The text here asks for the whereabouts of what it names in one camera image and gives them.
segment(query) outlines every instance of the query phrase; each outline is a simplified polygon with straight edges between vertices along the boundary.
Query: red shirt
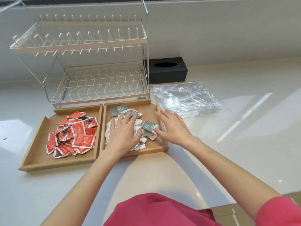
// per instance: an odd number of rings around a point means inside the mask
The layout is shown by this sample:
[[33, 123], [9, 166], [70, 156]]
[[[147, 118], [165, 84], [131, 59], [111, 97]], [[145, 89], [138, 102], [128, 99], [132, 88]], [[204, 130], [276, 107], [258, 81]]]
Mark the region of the red shirt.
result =
[[[195, 210], [156, 193], [141, 194], [119, 203], [104, 226], [220, 226], [211, 210]], [[301, 226], [301, 209], [285, 197], [266, 202], [258, 226]]]

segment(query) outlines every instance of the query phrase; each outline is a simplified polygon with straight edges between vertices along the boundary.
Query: hand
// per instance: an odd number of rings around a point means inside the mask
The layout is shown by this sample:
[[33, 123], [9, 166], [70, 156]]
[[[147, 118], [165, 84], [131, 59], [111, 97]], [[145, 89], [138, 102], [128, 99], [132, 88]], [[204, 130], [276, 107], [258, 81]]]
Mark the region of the hand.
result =
[[123, 118], [123, 113], [120, 114], [115, 127], [115, 119], [111, 121], [110, 137], [106, 147], [107, 151], [115, 154], [117, 157], [122, 157], [125, 153], [132, 150], [142, 136], [141, 129], [135, 137], [133, 137], [134, 124], [137, 119], [135, 114], [129, 121], [130, 112]]
[[166, 132], [163, 132], [158, 128], [155, 128], [154, 131], [168, 142], [184, 147], [189, 140], [194, 138], [183, 119], [178, 114], [173, 114], [166, 109], [160, 110], [160, 113], [156, 112], [156, 115], [163, 121]]

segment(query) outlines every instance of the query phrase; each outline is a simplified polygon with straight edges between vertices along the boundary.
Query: pink sleeve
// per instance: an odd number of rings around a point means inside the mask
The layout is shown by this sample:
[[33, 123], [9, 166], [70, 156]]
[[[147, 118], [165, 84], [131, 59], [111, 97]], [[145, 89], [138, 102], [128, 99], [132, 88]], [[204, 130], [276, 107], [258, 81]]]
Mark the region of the pink sleeve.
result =
[[300, 226], [301, 209], [286, 197], [275, 197], [259, 210], [256, 226]]

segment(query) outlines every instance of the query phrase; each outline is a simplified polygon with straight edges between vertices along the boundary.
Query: dish rack lower tier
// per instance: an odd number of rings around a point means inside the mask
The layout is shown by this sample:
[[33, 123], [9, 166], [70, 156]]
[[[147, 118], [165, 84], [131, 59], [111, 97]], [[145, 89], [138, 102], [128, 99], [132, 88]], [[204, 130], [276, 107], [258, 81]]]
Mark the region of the dish rack lower tier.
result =
[[143, 62], [67, 68], [52, 105], [149, 96]]

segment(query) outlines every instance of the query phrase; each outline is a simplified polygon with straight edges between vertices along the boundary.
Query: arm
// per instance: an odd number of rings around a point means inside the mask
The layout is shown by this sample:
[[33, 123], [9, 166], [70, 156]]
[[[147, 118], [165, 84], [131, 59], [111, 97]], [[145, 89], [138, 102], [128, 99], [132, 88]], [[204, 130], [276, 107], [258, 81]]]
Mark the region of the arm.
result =
[[167, 141], [193, 154], [220, 182], [235, 201], [253, 219], [268, 200], [281, 196], [270, 186], [194, 137], [178, 114], [169, 110], [157, 112], [166, 132], [155, 132]]
[[89, 170], [73, 186], [63, 200], [43, 221], [42, 226], [81, 226], [107, 175], [122, 157], [138, 143], [142, 133], [138, 130], [133, 137], [133, 127], [137, 115], [129, 121], [130, 113], [123, 119], [123, 114], [111, 122], [108, 145]]

